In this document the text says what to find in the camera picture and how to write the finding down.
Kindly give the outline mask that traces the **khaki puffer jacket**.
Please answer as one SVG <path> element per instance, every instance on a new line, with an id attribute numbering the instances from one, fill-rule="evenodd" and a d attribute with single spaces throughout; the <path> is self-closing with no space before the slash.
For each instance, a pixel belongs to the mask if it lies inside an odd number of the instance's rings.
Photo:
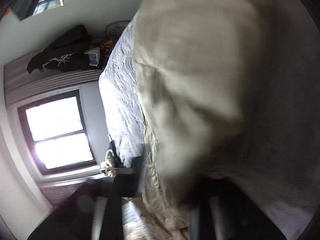
<path id="1" fill-rule="evenodd" d="M 190 189 L 227 178 L 319 239 L 319 0 L 144 0 L 133 60 L 161 227 L 189 237 Z"/>

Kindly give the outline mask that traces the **beige striped clothes pile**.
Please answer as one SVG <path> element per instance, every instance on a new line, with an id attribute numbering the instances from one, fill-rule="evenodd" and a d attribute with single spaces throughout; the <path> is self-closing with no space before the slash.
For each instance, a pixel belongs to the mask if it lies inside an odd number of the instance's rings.
<path id="1" fill-rule="evenodd" d="M 109 149 L 105 154 L 105 160 L 100 163 L 100 171 L 107 177 L 113 178 L 116 175 L 116 167 L 114 152 Z"/>

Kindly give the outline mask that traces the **dark clothes on bed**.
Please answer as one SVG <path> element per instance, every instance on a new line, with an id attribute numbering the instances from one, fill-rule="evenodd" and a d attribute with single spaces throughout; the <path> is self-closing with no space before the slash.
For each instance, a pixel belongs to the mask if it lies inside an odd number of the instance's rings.
<path id="1" fill-rule="evenodd" d="M 119 168 L 121 166 L 121 160 L 117 155 L 116 146 L 110 134 L 108 134 L 108 139 L 109 139 L 110 146 L 107 151 L 107 156 L 111 158 L 111 163 L 113 167 Z"/>

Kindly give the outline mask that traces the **grey curtain left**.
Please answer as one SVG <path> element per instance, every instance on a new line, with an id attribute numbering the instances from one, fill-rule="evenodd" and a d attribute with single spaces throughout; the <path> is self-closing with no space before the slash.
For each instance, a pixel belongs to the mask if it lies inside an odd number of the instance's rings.
<path id="1" fill-rule="evenodd" d="M 64 181 L 39 183 L 38 187 L 53 207 L 59 206 L 69 198 L 82 184 L 89 180 L 99 179 L 99 177 L 85 177 Z"/>

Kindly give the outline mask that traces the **grey curtain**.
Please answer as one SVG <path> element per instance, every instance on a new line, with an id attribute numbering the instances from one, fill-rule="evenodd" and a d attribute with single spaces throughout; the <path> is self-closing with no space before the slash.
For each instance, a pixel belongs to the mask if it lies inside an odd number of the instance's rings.
<path id="1" fill-rule="evenodd" d="M 99 177 L 85 177 L 64 181 L 39 183 L 38 187 L 53 207 L 59 206 L 69 198 L 82 184 L 89 180 L 99 179 Z"/>
<path id="2" fill-rule="evenodd" d="M 98 81 L 103 72 L 101 69 L 67 73 L 58 70 L 44 70 L 44 72 L 35 70 L 29 74 L 27 65 L 35 55 L 35 53 L 25 55 L 4 66 L 3 85 L 7 106 L 36 95 Z"/>

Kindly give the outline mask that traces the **window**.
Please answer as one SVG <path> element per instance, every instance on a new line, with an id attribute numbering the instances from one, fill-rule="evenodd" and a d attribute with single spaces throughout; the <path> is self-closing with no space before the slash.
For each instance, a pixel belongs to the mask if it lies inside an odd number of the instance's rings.
<path id="1" fill-rule="evenodd" d="M 46 176 L 96 165 L 79 90 L 31 102 L 19 107 L 17 114 L 40 174 Z"/>

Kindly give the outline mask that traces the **lavender quilted bedspread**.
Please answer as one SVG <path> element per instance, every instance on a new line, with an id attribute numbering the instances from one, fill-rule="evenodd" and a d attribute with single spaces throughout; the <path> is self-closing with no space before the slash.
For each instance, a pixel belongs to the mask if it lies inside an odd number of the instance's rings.
<path id="1" fill-rule="evenodd" d="M 116 154 L 125 167 L 135 158 L 146 165 L 144 119 L 136 90 L 133 60 L 135 25 L 138 14 L 128 23 L 99 77 L 99 90 L 105 110 L 108 133 Z"/>

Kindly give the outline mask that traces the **grey curtain right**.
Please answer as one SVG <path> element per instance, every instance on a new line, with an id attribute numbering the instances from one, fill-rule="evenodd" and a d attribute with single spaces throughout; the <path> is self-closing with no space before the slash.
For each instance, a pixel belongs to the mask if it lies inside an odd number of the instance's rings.
<path id="1" fill-rule="evenodd" d="M 7 106 L 36 95 L 98 81 L 103 72 L 101 69 L 67 73 L 58 70 L 44 70 L 44 72 L 35 70 L 29 74 L 27 65 L 35 55 L 35 53 L 25 55 L 4 66 L 3 85 Z"/>

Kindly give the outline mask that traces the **black hanging garment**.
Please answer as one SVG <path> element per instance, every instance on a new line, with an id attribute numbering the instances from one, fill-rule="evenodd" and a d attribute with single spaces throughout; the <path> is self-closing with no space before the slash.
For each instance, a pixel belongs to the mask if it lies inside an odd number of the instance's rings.
<path id="1" fill-rule="evenodd" d="M 85 54 L 89 43 L 90 36 L 85 26 L 77 25 L 35 55 L 29 61 L 27 71 L 30 74 L 36 69 L 43 72 L 45 68 L 61 72 L 90 70 L 89 56 Z"/>

